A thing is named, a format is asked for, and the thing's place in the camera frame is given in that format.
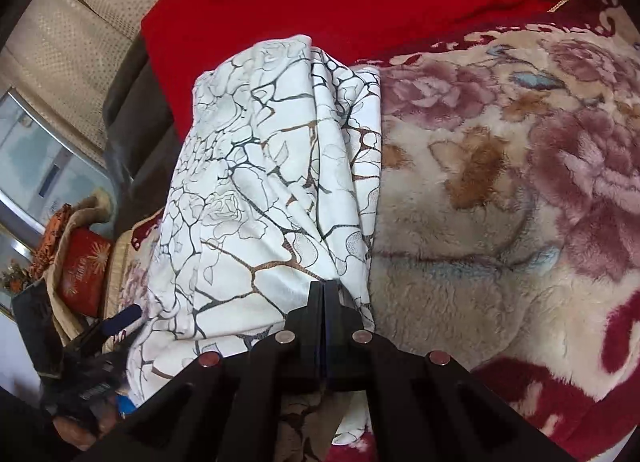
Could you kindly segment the person's left hand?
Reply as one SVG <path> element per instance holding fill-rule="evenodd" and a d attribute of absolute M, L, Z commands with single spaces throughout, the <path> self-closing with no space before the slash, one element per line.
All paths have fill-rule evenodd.
<path fill-rule="evenodd" d="M 64 442 L 80 451 L 87 451 L 120 422 L 114 396 L 96 401 L 87 412 L 88 418 L 93 422 L 93 428 L 87 428 L 85 422 L 78 421 L 73 416 L 58 414 L 53 418 L 53 425 Z"/>

